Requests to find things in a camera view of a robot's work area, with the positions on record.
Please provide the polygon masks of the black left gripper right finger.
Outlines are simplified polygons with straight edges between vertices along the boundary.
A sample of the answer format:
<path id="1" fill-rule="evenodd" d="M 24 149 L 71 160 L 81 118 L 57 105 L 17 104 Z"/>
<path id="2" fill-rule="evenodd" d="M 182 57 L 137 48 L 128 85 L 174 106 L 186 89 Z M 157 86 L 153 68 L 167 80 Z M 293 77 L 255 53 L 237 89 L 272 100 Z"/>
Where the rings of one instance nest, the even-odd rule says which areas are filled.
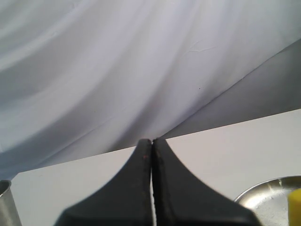
<path id="1" fill-rule="evenodd" d="M 152 187 L 158 226 L 258 226 L 255 214 L 216 192 L 178 159 L 164 139 L 152 144 Z"/>

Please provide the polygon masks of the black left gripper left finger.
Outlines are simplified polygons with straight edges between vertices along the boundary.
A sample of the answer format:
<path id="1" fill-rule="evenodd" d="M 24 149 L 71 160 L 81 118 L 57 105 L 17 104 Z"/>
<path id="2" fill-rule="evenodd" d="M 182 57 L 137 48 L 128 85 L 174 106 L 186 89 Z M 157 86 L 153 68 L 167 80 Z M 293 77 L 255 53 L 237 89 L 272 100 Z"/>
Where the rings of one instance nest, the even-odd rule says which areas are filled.
<path id="1" fill-rule="evenodd" d="M 57 226 L 151 226 L 151 141 L 139 140 L 120 171 L 102 188 L 65 209 Z"/>

